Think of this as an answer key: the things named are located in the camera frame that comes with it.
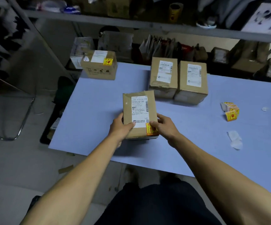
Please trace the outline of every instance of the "shelf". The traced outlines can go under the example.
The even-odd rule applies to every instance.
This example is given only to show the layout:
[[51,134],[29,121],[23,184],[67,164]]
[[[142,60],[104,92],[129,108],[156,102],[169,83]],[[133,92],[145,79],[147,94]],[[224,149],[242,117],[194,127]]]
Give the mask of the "shelf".
[[245,39],[271,43],[271,35],[268,34],[257,34],[227,29],[204,30],[199,27],[181,24],[156,23],[156,22],[136,21],[91,15],[74,15],[74,14],[32,11],[32,10],[24,10],[24,13],[31,18],[66,20],[73,22],[93,23],[127,28],[151,29],[165,32],[177,32],[184,34],[204,35],[231,39]]

